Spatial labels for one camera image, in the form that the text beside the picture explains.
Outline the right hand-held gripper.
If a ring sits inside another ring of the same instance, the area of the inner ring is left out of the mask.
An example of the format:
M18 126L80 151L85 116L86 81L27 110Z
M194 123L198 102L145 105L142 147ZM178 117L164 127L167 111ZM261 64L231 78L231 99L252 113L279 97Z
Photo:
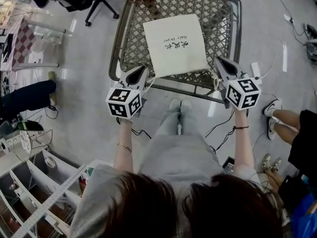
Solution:
M261 89L254 78L251 78L236 62L217 57L214 65L220 75L220 93L226 108L246 110L257 105Z

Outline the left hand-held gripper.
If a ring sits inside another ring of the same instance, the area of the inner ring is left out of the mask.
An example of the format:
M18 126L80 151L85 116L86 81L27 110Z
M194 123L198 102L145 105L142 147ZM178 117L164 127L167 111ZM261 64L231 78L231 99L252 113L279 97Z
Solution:
M149 70L141 65L123 72L117 84L111 87L106 97L112 117L130 120L139 116L145 103L143 98Z

